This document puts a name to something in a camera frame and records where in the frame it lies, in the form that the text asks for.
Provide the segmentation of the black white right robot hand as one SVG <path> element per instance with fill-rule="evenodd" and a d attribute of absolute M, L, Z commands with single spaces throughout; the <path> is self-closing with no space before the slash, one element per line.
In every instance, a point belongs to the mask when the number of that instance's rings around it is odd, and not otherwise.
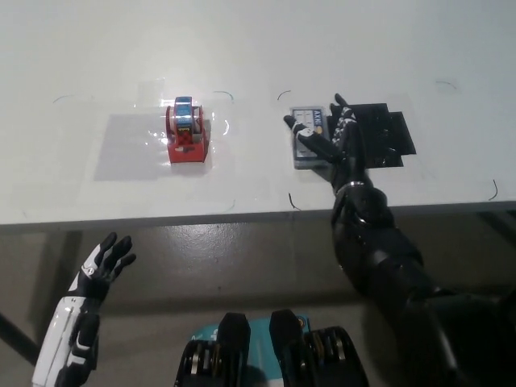
<path fill-rule="evenodd" d="M 335 192 L 352 182 L 368 185 L 364 140 L 353 109 L 340 94 L 335 94 L 330 112 L 326 117 L 330 139 L 292 115 L 283 120 L 295 139 L 331 165 L 330 183 Z"/>

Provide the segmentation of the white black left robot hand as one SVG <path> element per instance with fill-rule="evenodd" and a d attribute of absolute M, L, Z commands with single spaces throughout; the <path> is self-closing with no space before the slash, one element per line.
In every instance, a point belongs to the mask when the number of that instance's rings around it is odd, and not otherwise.
<path fill-rule="evenodd" d="M 79 268 L 59 300 L 36 362 L 34 386 L 82 386 L 97 367 L 102 303 L 125 267 L 135 261 L 129 235 L 110 233 Z"/>

